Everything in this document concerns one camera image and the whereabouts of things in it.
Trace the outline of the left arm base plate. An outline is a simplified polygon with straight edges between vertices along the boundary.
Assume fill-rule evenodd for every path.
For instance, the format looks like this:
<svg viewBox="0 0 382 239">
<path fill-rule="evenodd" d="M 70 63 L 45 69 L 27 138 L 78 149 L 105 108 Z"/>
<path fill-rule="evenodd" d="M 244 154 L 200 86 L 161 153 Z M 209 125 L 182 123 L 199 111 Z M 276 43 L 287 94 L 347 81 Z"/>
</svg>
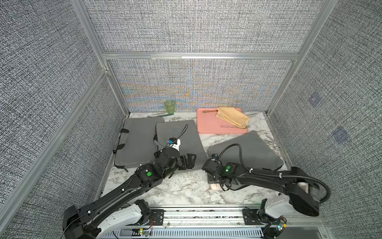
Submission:
<svg viewBox="0 0 382 239">
<path fill-rule="evenodd" d="M 165 210 L 163 209 L 151 210 L 150 215 L 143 218 L 142 225 L 144 227 L 149 227 L 151 225 L 162 226 L 164 222 L 164 214 Z"/>
</svg>

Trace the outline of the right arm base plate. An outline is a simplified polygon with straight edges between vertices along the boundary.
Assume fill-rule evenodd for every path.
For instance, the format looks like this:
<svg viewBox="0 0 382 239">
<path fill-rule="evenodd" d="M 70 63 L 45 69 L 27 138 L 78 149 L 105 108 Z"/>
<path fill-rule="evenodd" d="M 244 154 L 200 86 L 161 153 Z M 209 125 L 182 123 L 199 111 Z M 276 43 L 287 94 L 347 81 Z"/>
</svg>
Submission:
<svg viewBox="0 0 382 239">
<path fill-rule="evenodd" d="M 258 209 L 252 209 L 245 207 L 242 209 L 242 217 L 244 220 L 244 224 L 247 226 L 253 225 L 262 225 L 262 223 L 258 219 Z"/>
</svg>

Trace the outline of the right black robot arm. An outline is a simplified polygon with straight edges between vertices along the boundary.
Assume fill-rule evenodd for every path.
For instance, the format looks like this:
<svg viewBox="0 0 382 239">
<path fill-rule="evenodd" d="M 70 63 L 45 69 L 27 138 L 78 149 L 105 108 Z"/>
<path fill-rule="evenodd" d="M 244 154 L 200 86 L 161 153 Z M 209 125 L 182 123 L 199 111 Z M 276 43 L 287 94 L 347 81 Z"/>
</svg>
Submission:
<svg viewBox="0 0 382 239">
<path fill-rule="evenodd" d="M 292 167 L 289 171 L 272 171 L 232 162 L 224 165 L 216 159 L 209 159 L 202 170 L 223 191 L 257 186 L 279 192 L 279 196 L 261 202 L 256 214 L 258 221 L 264 225 L 284 220 L 284 215 L 293 212 L 317 217 L 320 204 L 331 196 L 330 188 L 324 182 L 308 176 L 298 167 Z"/>
</svg>

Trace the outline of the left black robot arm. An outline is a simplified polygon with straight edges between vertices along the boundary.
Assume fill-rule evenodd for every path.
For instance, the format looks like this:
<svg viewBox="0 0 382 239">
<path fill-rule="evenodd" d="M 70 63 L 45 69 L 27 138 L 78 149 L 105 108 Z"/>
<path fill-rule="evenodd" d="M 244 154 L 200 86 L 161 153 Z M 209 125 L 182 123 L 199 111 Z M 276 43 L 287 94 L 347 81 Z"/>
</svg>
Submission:
<svg viewBox="0 0 382 239">
<path fill-rule="evenodd" d="M 67 208 L 63 218 L 65 239 L 99 239 L 123 224 L 144 224 L 151 210 L 144 200 L 136 200 L 130 207 L 117 212 L 127 202 L 160 185 L 165 178 L 171 178 L 177 170 L 195 167 L 197 156 L 181 155 L 176 148 L 166 148 L 157 158 L 139 166 L 134 174 L 105 196 L 81 208 L 75 205 Z"/>
</svg>

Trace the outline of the pink computer mouse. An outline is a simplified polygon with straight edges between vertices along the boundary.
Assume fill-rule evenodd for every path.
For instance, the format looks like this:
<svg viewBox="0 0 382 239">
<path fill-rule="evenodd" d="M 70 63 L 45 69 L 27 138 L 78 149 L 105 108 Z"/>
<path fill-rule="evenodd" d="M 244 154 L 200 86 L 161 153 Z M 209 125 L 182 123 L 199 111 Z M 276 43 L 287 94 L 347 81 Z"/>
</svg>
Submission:
<svg viewBox="0 0 382 239">
<path fill-rule="evenodd" d="M 221 190 L 221 186 L 219 185 L 219 184 L 211 184 L 210 185 L 210 188 L 212 189 L 212 190 L 215 190 L 215 191 L 219 191 L 219 190 Z"/>
</svg>

